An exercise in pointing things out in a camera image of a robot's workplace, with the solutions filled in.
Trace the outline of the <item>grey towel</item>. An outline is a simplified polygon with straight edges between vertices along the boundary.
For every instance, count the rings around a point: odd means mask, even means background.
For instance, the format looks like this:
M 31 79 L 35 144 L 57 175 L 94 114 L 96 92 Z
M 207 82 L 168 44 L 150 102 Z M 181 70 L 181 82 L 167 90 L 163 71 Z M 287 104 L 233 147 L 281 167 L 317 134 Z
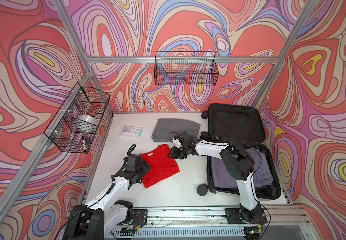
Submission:
M 193 139 L 197 138 L 201 125 L 185 119 L 162 118 L 158 119 L 152 133 L 154 142 L 172 142 L 176 135 L 188 133 Z

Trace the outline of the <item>red t-shirt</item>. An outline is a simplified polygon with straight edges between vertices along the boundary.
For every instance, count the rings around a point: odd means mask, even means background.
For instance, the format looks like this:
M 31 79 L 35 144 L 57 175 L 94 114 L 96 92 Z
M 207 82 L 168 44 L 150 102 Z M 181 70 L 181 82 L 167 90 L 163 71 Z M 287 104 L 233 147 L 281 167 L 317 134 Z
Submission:
M 142 177 L 146 189 L 180 172 L 175 159 L 169 158 L 170 151 L 169 146 L 164 144 L 149 153 L 141 154 L 144 161 L 151 167 Z

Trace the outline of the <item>clear plastic packet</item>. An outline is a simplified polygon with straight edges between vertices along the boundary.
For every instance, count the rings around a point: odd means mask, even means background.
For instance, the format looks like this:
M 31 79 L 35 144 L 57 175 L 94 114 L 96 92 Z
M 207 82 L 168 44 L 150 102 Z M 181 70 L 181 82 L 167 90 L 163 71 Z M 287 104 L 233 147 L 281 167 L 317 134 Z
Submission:
M 118 134 L 119 137 L 126 138 L 135 138 L 140 139 L 143 133 L 143 127 L 134 127 L 134 126 L 122 126 Z

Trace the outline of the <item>black suitcase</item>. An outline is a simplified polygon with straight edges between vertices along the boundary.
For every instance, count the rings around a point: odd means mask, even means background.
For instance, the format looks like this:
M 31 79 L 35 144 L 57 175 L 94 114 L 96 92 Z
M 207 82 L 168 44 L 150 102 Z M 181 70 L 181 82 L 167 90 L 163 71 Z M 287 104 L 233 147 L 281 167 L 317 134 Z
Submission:
M 216 143 L 237 143 L 254 160 L 253 182 L 256 196 L 276 200 L 281 196 L 279 178 L 257 109 L 247 106 L 211 104 L 207 111 L 208 131 L 201 138 Z

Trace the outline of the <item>purple pants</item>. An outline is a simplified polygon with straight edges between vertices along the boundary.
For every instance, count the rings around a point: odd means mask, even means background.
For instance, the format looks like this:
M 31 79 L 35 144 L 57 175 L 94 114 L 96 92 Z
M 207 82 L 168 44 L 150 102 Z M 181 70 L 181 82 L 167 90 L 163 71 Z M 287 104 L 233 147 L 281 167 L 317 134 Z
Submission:
M 259 149 L 246 149 L 246 151 L 254 159 L 254 171 L 256 171 L 253 176 L 254 187 L 260 188 L 272 185 L 273 177 L 270 172 L 265 154 L 261 153 Z M 227 172 L 222 159 L 211 157 L 210 161 L 214 186 L 220 189 L 237 189 L 237 183 L 235 179 Z

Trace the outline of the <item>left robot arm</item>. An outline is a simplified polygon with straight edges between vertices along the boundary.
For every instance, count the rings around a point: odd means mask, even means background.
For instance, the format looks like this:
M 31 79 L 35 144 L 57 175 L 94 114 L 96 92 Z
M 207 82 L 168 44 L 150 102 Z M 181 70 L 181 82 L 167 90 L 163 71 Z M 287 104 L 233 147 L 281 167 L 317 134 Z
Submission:
M 134 218 L 133 204 L 120 197 L 132 185 L 140 184 L 151 169 L 140 155 L 127 154 L 120 170 L 111 175 L 111 183 L 93 200 L 75 206 L 64 224 L 63 240 L 103 240 L 118 224 Z

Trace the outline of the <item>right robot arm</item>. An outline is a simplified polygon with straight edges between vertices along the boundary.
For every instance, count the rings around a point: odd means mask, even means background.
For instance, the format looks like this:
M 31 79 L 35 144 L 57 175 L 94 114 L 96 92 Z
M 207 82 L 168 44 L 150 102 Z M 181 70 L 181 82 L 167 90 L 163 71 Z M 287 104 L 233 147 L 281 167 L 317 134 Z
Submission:
M 227 172 L 237 183 L 240 194 L 241 218 L 251 223 L 261 210 L 260 202 L 254 189 L 254 159 L 238 142 L 215 143 L 205 140 L 194 140 L 186 132 L 173 137 L 175 144 L 171 148 L 169 158 L 186 159 L 187 156 L 207 156 L 221 159 Z

